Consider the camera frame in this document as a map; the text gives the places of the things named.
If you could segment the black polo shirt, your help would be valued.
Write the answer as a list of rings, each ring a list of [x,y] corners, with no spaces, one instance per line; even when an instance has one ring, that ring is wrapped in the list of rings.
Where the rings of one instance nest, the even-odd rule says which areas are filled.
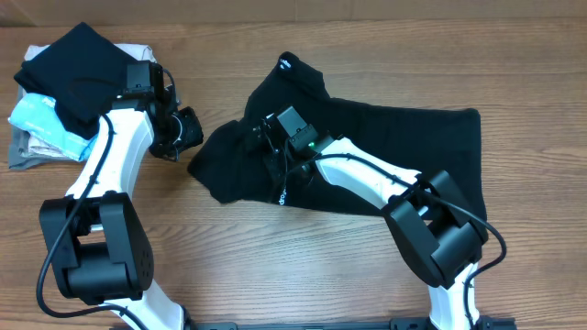
[[[388,107],[332,97],[323,74],[293,53],[282,53],[270,74],[249,96],[245,113],[216,129],[188,165],[188,172],[222,204],[250,200],[317,211],[376,215],[375,208],[321,178],[288,177],[263,159],[255,128],[262,118],[291,105],[318,132],[349,138],[357,147],[395,166],[449,173],[465,194],[468,209],[486,216],[482,197],[481,117],[473,108],[449,111]]]

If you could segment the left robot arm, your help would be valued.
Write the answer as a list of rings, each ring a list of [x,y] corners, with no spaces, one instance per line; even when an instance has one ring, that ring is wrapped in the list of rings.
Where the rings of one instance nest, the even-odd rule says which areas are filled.
[[[77,181],[47,200],[39,222],[47,246],[36,284],[54,318],[110,311],[130,329],[193,329],[187,309],[154,279],[154,256],[132,203],[145,154],[176,162],[202,143],[193,108],[179,106],[171,73],[142,60],[105,101],[94,149]]]

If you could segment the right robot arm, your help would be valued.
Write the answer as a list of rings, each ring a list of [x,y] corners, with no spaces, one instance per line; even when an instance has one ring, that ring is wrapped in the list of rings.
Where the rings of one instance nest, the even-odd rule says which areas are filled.
[[[397,167],[360,149],[350,138],[333,137],[306,122],[289,106],[263,117],[252,139],[285,187],[295,175],[320,176],[382,212],[408,268],[427,287],[433,329],[481,329],[474,298],[485,221],[468,209],[458,185],[445,171],[426,176]]]

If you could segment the folded black garment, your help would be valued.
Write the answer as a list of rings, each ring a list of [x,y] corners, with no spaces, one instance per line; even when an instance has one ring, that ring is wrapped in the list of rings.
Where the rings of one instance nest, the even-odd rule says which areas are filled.
[[[127,87],[127,67],[138,60],[84,22],[25,60],[15,81],[27,93],[50,96],[65,130],[95,136],[99,117]]]

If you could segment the folded light blue garment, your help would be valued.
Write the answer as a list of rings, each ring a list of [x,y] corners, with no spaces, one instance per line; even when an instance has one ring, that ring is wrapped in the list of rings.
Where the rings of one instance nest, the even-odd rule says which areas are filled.
[[[15,106],[8,122],[26,133],[26,153],[59,160],[85,161],[95,137],[85,139],[65,129],[55,111],[56,101],[38,93],[25,94]]]

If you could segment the folded grey garment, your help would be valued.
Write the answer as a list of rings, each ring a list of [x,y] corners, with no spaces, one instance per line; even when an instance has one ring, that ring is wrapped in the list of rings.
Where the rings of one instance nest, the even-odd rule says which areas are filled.
[[[28,137],[28,133],[12,126],[12,140],[8,148],[8,167],[10,169],[25,170],[47,162],[73,161],[70,159],[54,159],[46,156],[34,156],[27,154],[26,146],[28,144],[26,142],[26,138]]]

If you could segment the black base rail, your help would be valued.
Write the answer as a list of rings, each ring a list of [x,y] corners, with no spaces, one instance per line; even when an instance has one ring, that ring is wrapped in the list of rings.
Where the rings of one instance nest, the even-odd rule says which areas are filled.
[[[185,329],[192,330],[432,330],[436,329],[424,317],[395,318],[387,322],[344,322],[344,323],[305,323],[305,324],[235,324],[205,323],[189,324]],[[476,327],[480,330],[516,330],[514,318],[496,319],[482,316]]]

